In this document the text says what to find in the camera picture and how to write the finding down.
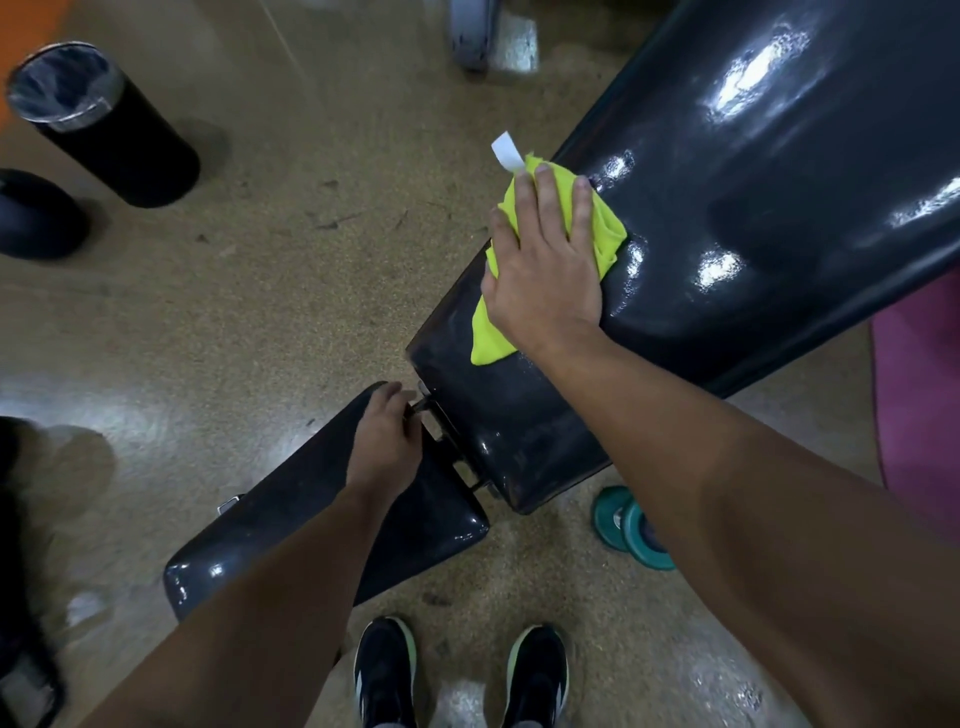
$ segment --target person's left arm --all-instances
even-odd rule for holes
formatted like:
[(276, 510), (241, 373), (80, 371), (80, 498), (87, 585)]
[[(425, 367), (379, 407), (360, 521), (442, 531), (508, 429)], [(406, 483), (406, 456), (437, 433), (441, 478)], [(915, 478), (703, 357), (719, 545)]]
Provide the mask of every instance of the person's left arm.
[(373, 540), (420, 464), (420, 418), (405, 409), (398, 383), (374, 392), (333, 503), (191, 613), (82, 728), (300, 728)]

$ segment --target person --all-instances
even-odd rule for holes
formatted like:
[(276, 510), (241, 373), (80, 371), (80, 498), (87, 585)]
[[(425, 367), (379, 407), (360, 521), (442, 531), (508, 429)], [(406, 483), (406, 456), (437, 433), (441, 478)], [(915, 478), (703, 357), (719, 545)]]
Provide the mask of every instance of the person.
[[(583, 418), (690, 586), (812, 722), (960, 725), (960, 550), (886, 491), (608, 338), (588, 181), (573, 195), (569, 234), (546, 166), (536, 184), (516, 179), (518, 235), (492, 212), (492, 322)], [(374, 393), (333, 503), (196, 609), (84, 726), (302, 726), (377, 530), (420, 462), (405, 410), (399, 384)], [(565, 661), (551, 626), (521, 636), (505, 726), (553, 725)], [(406, 625), (375, 620), (354, 665), (365, 726), (415, 724), (415, 671)]]

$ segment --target cleaning rag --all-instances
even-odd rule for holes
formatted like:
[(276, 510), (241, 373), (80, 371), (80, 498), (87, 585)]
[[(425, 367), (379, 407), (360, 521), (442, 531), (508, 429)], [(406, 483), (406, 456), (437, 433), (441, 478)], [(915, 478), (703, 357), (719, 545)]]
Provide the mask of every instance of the cleaning rag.
[[(543, 162), (541, 158), (527, 155), (524, 166), (528, 172), (533, 174), (541, 162)], [(564, 224), (567, 233), (569, 233), (573, 209), (573, 183), (577, 176), (559, 164), (547, 163), (553, 168), (554, 176), (557, 179), (560, 206), (564, 211)], [(513, 182), (510, 182), (507, 193), (503, 196), (503, 202), (498, 207), (507, 213), (510, 224), (516, 232), (516, 193)], [(597, 270), (601, 279), (616, 262), (616, 251), (626, 239), (627, 230), (623, 227), (623, 223), (617, 219), (607, 203), (601, 200), (600, 195), (594, 191), (593, 251), (596, 254)], [(496, 267), (496, 255), (493, 253), (493, 246), (487, 249), (487, 261), (490, 264), (491, 271), (497, 276), (499, 272)], [(480, 303), (477, 304), (476, 310), (473, 312), (473, 351), (470, 352), (470, 362), (477, 366), (493, 364), (494, 361), (499, 361), (515, 351), (516, 347), (507, 341), (506, 337), (490, 322), (490, 317), (487, 315), (487, 304), (481, 296)]]

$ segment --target forearm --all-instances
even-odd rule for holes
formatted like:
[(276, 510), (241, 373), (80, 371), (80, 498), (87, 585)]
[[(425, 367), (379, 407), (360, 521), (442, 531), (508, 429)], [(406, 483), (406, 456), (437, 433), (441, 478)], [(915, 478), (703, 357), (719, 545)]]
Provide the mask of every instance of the forearm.
[(193, 612), (84, 725), (300, 728), (388, 508), (346, 488)]
[[(946, 645), (956, 640), (938, 635), (950, 619), (944, 603), (960, 604), (943, 578), (960, 568), (957, 552), (889, 494), (599, 329), (555, 346), (535, 361), (607, 450), (684, 576), (813, 715), (836, 715), (838, 695), (848, 712), (867, 700), (863, 691), (876, 696), (883, 685), (893, 695), (885, 669), (894, 661), (916, 664), (925, 652), (952, 664)], [(919, 593), (944, 601), (918, 604)], [(942, 688), (956, 677), (951, 668), (924, 679)]]

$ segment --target orange wall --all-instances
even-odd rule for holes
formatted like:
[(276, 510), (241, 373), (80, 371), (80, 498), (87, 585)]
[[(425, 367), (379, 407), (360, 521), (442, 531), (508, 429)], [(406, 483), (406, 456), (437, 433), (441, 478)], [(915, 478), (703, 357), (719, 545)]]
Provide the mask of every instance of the orange wall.
[[(0, 85), (25, 56), (57, 38), (71, 0), (0, 0)], [(10, 118), (0, 103), (0, 127)]]

